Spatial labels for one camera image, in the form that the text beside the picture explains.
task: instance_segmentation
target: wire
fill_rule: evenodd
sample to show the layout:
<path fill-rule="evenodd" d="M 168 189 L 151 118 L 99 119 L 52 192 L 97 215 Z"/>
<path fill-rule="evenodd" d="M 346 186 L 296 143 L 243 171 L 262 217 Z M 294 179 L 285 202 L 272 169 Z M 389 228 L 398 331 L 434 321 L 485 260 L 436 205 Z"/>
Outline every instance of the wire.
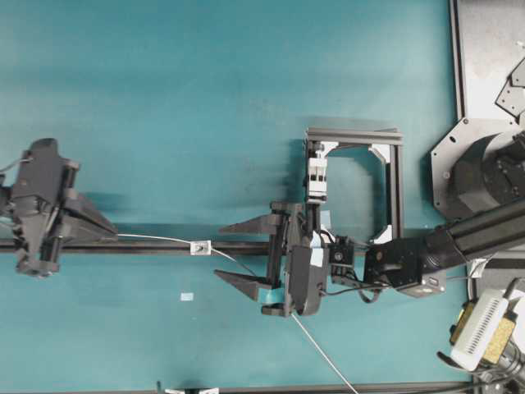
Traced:
<path fill-rule="evenodd" d="M 168 236 L 142 236 L 140 234 L 117 234 L 116 236 L 125 236 L 128 238 L 149 238 L 150 240 L 175 241 L 175 242 L 182 242 L 188 245 L 191 244 L 191 241 L 181 240 L 179 238 L 171 238 Z"/>
<path fill-rule="evenodd" d="M 516 290 L 516 287 L 518 287 L 518 284 L 520 282 L 524 282 L 525 283 L 525 277 L 515 277 L 512 280 L 512 282 L 509 284 L 509 286 L 507 287 L 507 290 L 503 294 L 503 298 L 506 298 L 507 300 L 510 300 L 510 297 L 512 296 L 512 293 L 514 292 L 514 290 Z"/>
<path fill-rule="evenodd" d="M 479 270 L 479 268 L 482 268 L 484 265 L 486 265 L 486 263 L 488 263 L 488 261 L 484 260 L 481 261 L 480 263 L 477 264 L 476 267 L 474 267 L 474 269 L 472 270 L 471 273 L 469 273 L 467 276 L 458 276 L 458 277 L 447 277 L 446 280 L 447 281 L 458 281 L 460 279 L 473 279 L 474 278 L 474 275 L 476 275 L 477 271 Z"/>
<path fill-rule="evenodd" d="M 224 256 L 226 257 L 227 259 L 233 261 L 234 263 L 237 263 L 239 266 L 241 266 L 242 268 L 244 268 L 247 272 L 249 272 L 251 275 L 253 275 L 254 277 L 257 276 L 257 274 L 252 271 L 250 268 L 248 268 L 248 266 L 244 263 L 241 263 L 239 260 L 236 260 L 234 259 L 233 257 L 229 256 L 228 254 L 224 253 L 224 252 L 221 252 L 220 250 L 217 250 L 217 249 L 213 249 L 212 248 L 212 251 L 217 253 L 217 254 L 220 254 L 221 256 Z"/>
<path fill-rule="evenodd" d="M 335 244 L 336 240 L 334 240 L 334 237 L 326 230 L 321 230 L 321 234 L 324 234 L 325 236 L 328 237 L 328 239 L 330 240 L 330 242 L 332 244 Z"/>
<path fill-rule="evenodd" d="M 140 235 L 140 234 L 117 234 L 116 236 L 124 236 L 124 237 L 129 237 L 129 238 L 148 238 L 150 240 L 160 240 L 160 241 L 174 241 L 174 242 L 182 242 L 182 243 L 188 244 L 188 245 L 191 245 L 191 243 L 192 243 L 191 241 L 182 240 L 180 238 L 171 238 L 169 236 L 143 236 L 143 235 Z M 241 263 L 240 261 L 237 261 L 236 259 L 234 259 L 230 255 L 228 255 L 228 254 L 226 254 L 224 252 L 221 252 L 220 250 L 213 249 L 213 248 L 212 248 L 212 252 L 215 252 L 217 254 L 220 254 L 223 257 L 226 257 L 227 259 L 233 261 L 234 263 L 237 263 L 239 266 L 244 268 L 251 275 L 253 275 L 255 277 L 257 276 L 257 274 L 254 271 L 252 271 L 245 264 Z"/>
<path fill-rule="evenodd" d="M 11 164 L 8 164 L 6 167 L 4 168 L 0 168 L 0 174 L 4 174 L 6 172 L 8 172 L 9 170 L 11 170 L 15 165 L 19 164 L 19 163 L 27 163 L 27 162 L 30 162 L 31 160 L 33 160 L 32 158 L 18 158 L 17 160 L 15 160 L 13 163 Z"/>
<path fill-rule="evenodd" d="M 12 230 L 13 229 L 13 225 L 9 224 L 9 223 L 5 223 L 5 222 L 2 222 L 0 220 L 0 226 L 4 226 L 5 228 L 8 228 L 9 230 Z"/>
<path fill-rule="evenodd" d="M 333 293 L 330 293 L 329 291 L 320 290 L 319 292 L 323 296 L 338 296 L 339 294 L 348 293 L 350 291 L 359 291 L 359 290 L 385 290 L 385 289 L 391 289 L 390 286 L 361 286 L 361 287 L 352 287 L 350 289 L 344 289 L 340 291 L 335 291 Z"/>
<path fill-rule="evenodd" d="M 315 341 L 315 339 L 313 339 L 312 335 L 310 334 L 310 332 L 308 332 L 308 330 L 306 329 L 306 327 L 299 321 L 299 318 L 297 316 L 295 316 L 294 314 L 291 314 L 291 317 L 292 319 L 297 323 L 297 325 L 301 328 L 301 330 L 303 330 L 304 334 L 306 335 L 306 337 L 312 342 L 312 344 L 315 346 L 315 348 L 317 349 L 317 351 L 322 355 L 322 357 L 326 360 L 326 362 L 328 363 L 328 365 L 330 365 L 330 368 L 332 368 L 334 370 L 335 373 L 337 373 L 337 376 L 340 377 L 340 379 L 345 383 L 345 385 L 352 391 L 354 392 L 354 394 L 359 394 L 358 391 L 354 388 L 354 386 L 352 386 L 352 383 L 350 383 L 346 378 L 345 376 L 339 371 L 339 369 L 336 367 L 336 365 L 333 363 L 332 360 L 330 360 L 330 357 L 328 357 L 328 355 L 324 352 L 324 350 L 317 344 L 317 342 Z"/>

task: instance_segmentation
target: black cable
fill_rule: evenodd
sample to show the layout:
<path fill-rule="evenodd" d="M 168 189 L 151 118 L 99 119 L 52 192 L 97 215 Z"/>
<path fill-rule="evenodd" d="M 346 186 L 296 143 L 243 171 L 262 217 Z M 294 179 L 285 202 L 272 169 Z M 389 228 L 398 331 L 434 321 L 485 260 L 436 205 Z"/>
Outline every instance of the black cable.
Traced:
<path fill-rule="evenodd" d="M 360 291 L 360 290 L 385 290 L 390 289 L 388 286 L 361 286 L 361 287 L 352 287 L 349 289 L 344 289 L 340 291 L 334 291 L 330 293 L 329 291 L 319 290 L 323 296 L 338 296 L 339 294 L 348 293 L 349 291 Z"/>
<path fill-rule="evenodd" d="M 506 298 L 507 300 L 510 299 L 510 296 L 516 290 L 516 287 L 518 287 L 518 284 L 520 282 L 525 283 L 525 277 L 515 277 L 513 281 L 509 284 L 509 287 L 507 287 L 507 290 L 505 291 L 505 294 L 503 294 L 503 298 Z"/>
<path fill-rule="evenodd" d="M 381 294 L 381 292 L 380 291 L 374 291 L 373 294 L 374 295 L 372 296 L 372 298 L 368 298 L 368 296 L 366 294 L 364 294 L 363 290 L 359 290 L 359 297 L 366 304 L 373 304 L 374 302 L 379 300 L 379 295 Z"/>
<path fill-rule="evenodd" d="M 321 234 L 324 234 L 325 236 L 327 236 L 330 239 L 330 242 L 332 244 L 335 244 L 336 240 L 331 236 L 331 234 L 328 231 L 321 230 Z"/>

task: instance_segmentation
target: white sticker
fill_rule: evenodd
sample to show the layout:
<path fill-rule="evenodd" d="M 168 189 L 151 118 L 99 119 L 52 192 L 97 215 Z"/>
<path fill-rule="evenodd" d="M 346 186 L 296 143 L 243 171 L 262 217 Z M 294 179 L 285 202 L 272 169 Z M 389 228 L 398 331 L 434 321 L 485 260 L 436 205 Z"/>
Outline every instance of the white sticker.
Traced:
<path fill-rule="evenodd" d="M 180 293 L 180 300 L 181 301 L 193 301 L 194 293 Z"/>
<path fill-rule="evenodd" d="M 324 257 L 322 248 L 312 248 L 312 257 L 310 258 L 310 264 L 316 267 L 322 267 L 322 260 Z"/>

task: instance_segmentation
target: white tape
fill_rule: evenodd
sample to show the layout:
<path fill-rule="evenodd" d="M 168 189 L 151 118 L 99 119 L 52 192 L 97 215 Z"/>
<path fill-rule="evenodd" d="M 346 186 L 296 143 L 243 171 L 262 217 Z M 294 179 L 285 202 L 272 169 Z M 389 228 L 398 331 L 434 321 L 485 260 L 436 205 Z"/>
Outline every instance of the white tape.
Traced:
<path fill-rule="evenodd" d="M 180 300 L 181 301 L 193 301 L 194 293 L 180 293 Z"/>

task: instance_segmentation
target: black metal frame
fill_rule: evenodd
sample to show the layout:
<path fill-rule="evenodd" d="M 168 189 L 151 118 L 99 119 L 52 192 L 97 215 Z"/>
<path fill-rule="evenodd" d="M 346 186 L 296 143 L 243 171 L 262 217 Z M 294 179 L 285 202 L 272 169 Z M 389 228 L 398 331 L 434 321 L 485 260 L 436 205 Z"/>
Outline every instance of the black metal frame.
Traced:
<path fill-rule="evenodd" d="M 396 128 L 377 131 L 358 131 L 351 129 L 327 129 L 309 127 L 307 140 L 310 144 L 337 142 L 336 149 L 347 149 L 356 146 L 388 145 L 389 156 L 386 160 L 386 198 L 387 225 L 392 227 L 392 238 L 403 236 L 403 179 L 402 179 L 402 135 Z"/>
<path fill-rule="evenodd" d="M 424 382 L 424 383 L 378 383 L 378 384 L 356 384 L 355 389 L 359 393 L 416 393 L 434 390 L 447 390 L 461 386 L 466 382 Z M 202 388 L 179 388 L 185 394 L 199 394 Z M 271 386 L 271 387 L 219 387 L 219 394 L 346 394 L 348 388 L 339 384 L 325 385 L 303 385 L 303 386 Z M 68 392 L 69 394 L 164 394 L 163 390 L 122 390 L 122 391 L 100 391 L 100 392 Z M 44 392 L 31 392 L 29 394 L 52 394 Z"/>

